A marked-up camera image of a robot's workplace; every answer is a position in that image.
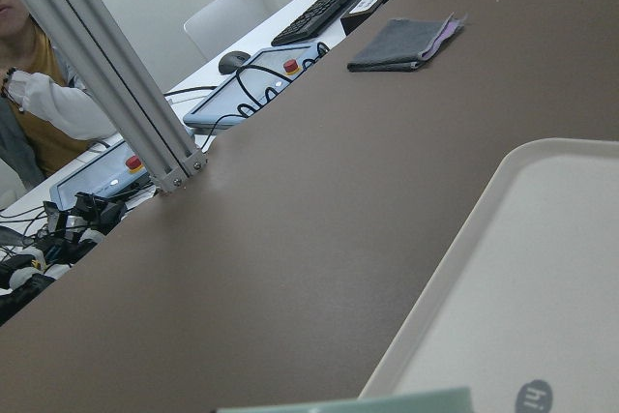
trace mustard yellow shirt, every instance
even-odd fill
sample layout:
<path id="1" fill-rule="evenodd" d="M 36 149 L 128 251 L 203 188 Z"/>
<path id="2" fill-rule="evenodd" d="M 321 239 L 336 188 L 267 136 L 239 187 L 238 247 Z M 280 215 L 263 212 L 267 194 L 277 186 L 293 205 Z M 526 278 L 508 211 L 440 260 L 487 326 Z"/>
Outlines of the mustard yellow shirt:
<path id="1" fill-rule="evenodd" d="M 35 59 L 24 71 L 47 74 L 56 84 L 66 86 L 49 38 L 39 26 L 36 26 L 36 32 Z M 55 173 L 88 148 L 89 141 L 73 139 L 32 113 L 20 112 L 17 104 L 11 105 L 11 108 L 45 176 Z"/>

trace red emergency stop button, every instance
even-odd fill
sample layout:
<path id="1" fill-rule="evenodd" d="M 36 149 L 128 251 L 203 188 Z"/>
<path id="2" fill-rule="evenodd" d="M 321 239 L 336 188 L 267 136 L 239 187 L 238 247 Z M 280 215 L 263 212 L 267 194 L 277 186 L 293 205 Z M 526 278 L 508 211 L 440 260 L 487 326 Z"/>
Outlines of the red emergency stop button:
<path id="1" fill-rule="evenodd" d="M 294 58 L 291 58 L 286 63 L 284 63 L 283 68 L 285 69 L 286 74 L 295 74 L 300 71 L 299 64 Z"/>
<path id="2" fill-rule="evenodd" d="M 129 169 L 129 172 L 135 173 L 139 168 L 142 167 L 142 161 L 137 157 L 137 155 L 133 155 L 129 157 L 125 162 L 125 165 Z"/>

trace white label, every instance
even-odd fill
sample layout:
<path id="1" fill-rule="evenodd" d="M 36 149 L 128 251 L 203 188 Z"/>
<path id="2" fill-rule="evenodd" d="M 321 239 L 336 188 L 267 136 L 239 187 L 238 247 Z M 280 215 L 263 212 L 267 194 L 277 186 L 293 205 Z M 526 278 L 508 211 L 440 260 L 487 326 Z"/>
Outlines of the white label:
<path id="1" fill-rule="evenodd" d="M 359 3 L 348 14 L 357 14 L 369 10 L 378 0 L 360 0 Z"/>

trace white sleeve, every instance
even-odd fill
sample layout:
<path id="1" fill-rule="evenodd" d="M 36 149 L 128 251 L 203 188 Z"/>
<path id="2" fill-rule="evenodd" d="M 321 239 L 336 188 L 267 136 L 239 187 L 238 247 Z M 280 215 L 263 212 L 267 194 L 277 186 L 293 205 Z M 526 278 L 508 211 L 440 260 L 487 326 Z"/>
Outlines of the white sleeve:
<path id="1" fill-rule="evenodd" d="M 114 125 L 88 94 L 59 86 L 46 74 L 17 70 L 7 90 L 9 97 L 25 111 L 73 139 L 95 139 L 116 133 Z"/>

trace white chair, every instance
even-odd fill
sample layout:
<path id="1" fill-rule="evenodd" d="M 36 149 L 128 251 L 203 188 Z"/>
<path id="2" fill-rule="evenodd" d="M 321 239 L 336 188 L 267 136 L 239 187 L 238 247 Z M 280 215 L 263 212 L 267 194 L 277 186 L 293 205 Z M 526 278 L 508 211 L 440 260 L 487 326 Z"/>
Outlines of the white chair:
<path id="1" fill-rule="evenodd" d="M 208 61 L 259 22 L 254 8 L 243 0 L 214 0 L 188 19 L 183 28 Z"/>

